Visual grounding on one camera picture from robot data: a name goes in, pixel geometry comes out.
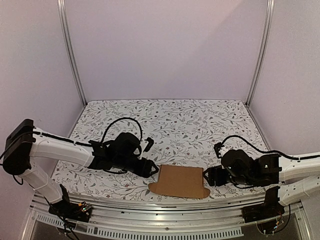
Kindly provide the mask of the brown cardboard box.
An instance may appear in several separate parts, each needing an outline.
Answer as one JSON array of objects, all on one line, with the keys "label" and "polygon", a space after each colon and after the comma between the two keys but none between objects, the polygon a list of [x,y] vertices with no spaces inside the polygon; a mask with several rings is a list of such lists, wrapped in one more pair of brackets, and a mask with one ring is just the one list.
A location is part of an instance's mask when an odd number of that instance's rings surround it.
[{"label": "brown cardboard box", "polygon": [[157,195],[204,199],[211,191],[204,187],[203,171],[202,167],[162,164],[157,182],[148,184],[148,189]]}]

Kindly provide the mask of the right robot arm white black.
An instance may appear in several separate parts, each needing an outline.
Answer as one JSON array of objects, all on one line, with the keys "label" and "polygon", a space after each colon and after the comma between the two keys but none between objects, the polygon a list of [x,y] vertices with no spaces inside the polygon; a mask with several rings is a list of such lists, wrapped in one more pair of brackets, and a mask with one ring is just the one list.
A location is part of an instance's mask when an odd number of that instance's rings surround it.
[{"label": "right robot arm white black", "polygon": [[320,191],[320,154],[284,156],[282,153],[263,153],[254,159],[242,149],[216,152],[220,165],[209,167],[203,178],[210,186],[232,184],[246,188],[268,187],[271,197],[259,206],[262,218],[269,218],[278,204],[288,206],[309,198]]}]

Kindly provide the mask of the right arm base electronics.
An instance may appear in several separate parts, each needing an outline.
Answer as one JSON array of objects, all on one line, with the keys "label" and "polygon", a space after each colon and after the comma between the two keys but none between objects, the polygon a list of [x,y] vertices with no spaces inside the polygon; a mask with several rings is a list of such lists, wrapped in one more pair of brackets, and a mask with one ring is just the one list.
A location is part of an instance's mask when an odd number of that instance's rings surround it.
[{"label": "right arm base electronics", "polygon": [[[282,218],[285,207],[279,203],[279,189],[279,186],[268,189],[265,192],[263,203],[243,207],[241,214],[244,222],[252,223],[274,217]],[[257,228],[264,235],[272,235],[278,230],[279,224],[279,220],[272,220],[271,223],[259,223]]]}]

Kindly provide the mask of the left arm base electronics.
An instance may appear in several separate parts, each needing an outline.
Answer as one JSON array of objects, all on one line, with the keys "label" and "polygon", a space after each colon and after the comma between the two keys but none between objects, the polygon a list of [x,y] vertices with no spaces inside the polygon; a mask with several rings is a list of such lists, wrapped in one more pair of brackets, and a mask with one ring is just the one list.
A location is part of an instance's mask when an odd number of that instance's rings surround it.
[{"label": "left arm base electronics", "polygon": [[93,211],[93,206],[85,201],[80,203],[70,202],[66,188],[60,184],[62,200],[57,203],[50,203],[48,212],[61,218],[88,223]]}]

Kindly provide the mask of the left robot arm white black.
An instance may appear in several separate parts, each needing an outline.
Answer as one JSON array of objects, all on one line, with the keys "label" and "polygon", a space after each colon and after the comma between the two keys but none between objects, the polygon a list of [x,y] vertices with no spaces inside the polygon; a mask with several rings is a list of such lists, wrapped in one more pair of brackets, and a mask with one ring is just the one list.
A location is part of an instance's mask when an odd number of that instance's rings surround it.
[{"label": "left robot arm white black", "polygon": [[66,188],[53,181],[34,158],[65,161],[104,172],[114,168],[120,174],[131,172],[149,178],[159,171],[152,160],[143,157],[153,144],[151,138],[142,139],[129,132],[111,140],[79,142],[45,132],[36,128],[33,120],[25,119],[7,137],[0,158],[7,174],[27,182],[63,217],[70,217],[75,210]]}]

